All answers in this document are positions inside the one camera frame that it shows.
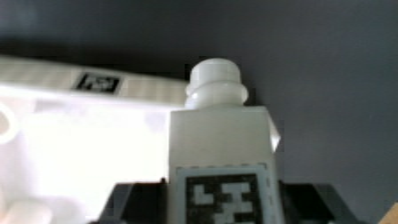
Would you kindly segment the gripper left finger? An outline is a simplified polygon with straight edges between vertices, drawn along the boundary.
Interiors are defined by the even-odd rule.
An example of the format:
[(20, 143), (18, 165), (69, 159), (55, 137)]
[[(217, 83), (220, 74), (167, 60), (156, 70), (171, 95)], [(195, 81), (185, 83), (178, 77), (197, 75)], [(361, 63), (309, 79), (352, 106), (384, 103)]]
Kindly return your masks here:
[(167, 224), (167, 182), (117, 183), (87, 224)]

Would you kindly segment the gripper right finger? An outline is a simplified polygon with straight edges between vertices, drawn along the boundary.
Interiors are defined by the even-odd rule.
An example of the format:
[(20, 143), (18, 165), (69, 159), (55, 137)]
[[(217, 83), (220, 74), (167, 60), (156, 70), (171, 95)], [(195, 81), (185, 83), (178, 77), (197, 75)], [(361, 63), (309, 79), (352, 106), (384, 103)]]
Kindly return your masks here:
[(279, 182), (286, 224), (370, 224), (348, 208), (331, 184)]

